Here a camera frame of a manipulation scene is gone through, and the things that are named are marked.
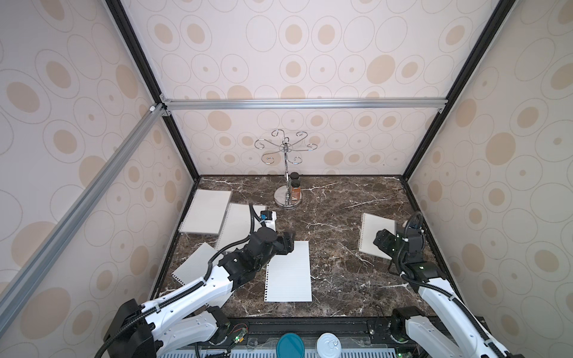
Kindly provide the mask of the brown spice bottle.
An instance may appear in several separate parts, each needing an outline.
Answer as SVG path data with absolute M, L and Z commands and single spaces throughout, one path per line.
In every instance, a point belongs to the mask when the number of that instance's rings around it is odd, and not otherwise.
M 291 184 L 291 201 L 292 203 L 299 202 L 301 200 L 301 187 L 300 183 Z

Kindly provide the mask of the chrome hook stand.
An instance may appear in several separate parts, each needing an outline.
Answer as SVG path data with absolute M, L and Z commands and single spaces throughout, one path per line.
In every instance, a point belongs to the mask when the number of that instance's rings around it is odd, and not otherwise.
M 282 162 L 284 164 L 284 179 L 286 183 L 275 191 L 274 200 L 279 207 L 292 209 L 300 204 L 301 195 L 298 195 L 298 198 L 294 198 L 293 196 L 292 178 L 289 165 L 297 166 L 303 162 L 303 159 L 300 158 L 300 156 L 295 155 L 295 153 L 312 152 L 318 149 L 318 145 L 310 143 L 303 147 L 299 147 L 308 138 L 308 133 L 306 131 L 297 131 L 295 133 L 296 140 L 294 142 L 291 141 L 284 129 L 277 128 L 273 130 L 270 137 L 276 138 L 278 141 L 274 142 L 269 139 L 268 136 L 260 137 L 255 140 L 254 147 L 258 150 L 264 151 L 261 155 L 261 161 L 267 166 L 271 166 L 276 162 L 275 155 L 282 156 Z

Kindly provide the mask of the diagonal aluminium rail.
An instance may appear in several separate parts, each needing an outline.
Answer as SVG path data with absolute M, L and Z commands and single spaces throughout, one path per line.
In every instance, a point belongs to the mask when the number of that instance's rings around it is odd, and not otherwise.
M 101 197 L 131 159 L 145 136 L 161 117 L 165 104 L 156 103 L 149 108 L 127 139 L 96 174 L 63 218 L 55 225 L 46 240 L 34 252 L 1 297 L 1 334 L 13 324 L 19 312 L 31 298 L 40 283 L 70 244 Z

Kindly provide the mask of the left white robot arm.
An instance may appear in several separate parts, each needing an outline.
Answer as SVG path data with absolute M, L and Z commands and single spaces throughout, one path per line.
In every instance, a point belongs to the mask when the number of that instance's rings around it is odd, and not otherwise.
M 217 251 L 204 276 L 142 304 L 130 299 L 116 311 L 96 357 L 158 357 L 196 342 L 225 340 L 228 319 L 218 309 L 191 317 L 215 298 L 251 281 L 276 255 L 294 250 L 295 233 L 262 227 Z

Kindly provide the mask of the torn lined paper sheet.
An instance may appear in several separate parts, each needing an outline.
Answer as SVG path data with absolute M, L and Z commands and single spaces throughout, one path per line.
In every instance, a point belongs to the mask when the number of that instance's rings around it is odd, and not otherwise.
M 202 243 L 173 273 L 172 277 L 182 286 L 204 277 L 207 263 L 216 250 L 207 243 Z

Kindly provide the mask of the horizontal aluminium rail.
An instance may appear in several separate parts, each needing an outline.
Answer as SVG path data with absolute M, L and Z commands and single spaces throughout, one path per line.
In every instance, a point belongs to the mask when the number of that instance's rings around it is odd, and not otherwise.
M 444 108 L 446 98 L 167 99 L 169 110 L 301 110 Z

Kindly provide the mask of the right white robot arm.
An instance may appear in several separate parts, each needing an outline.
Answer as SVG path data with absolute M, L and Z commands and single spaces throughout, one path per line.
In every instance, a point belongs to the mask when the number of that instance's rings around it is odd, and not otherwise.
M 432 308 L 449 335 L 412 306 L 393 310 L 388 327 L 392 339 L 414 342 L 431 357 L 514 357 L 460 300 L 444 272 L 423 260 L 424 238 L 421 225 L 407 225 L 394 234 L 378 231 L 373 244 L 390 256 L 398 277 Z

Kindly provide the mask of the white round lid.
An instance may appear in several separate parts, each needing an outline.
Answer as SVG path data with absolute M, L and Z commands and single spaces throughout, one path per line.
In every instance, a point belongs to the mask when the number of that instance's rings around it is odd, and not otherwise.
M 334 334 L 324 333 L 316 341 L 316 352 L 320 358 L 341 358 L 342 343 Z

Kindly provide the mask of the large white spiral notebook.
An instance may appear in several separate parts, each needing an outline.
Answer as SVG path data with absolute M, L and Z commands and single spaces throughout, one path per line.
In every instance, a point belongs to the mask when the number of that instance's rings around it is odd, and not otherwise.
M 180 224 L 179 232 L 183 234 L 219 234 L 231 195 L 231 191 L 198 189 Z

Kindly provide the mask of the teal round lid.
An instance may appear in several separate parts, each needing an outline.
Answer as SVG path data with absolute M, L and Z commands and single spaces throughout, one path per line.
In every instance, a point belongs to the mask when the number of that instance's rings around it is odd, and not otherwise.
M 278 340 L 275 353 L 277 358 L 304 358 L 304 342 L 297 334 L 284 334 Z

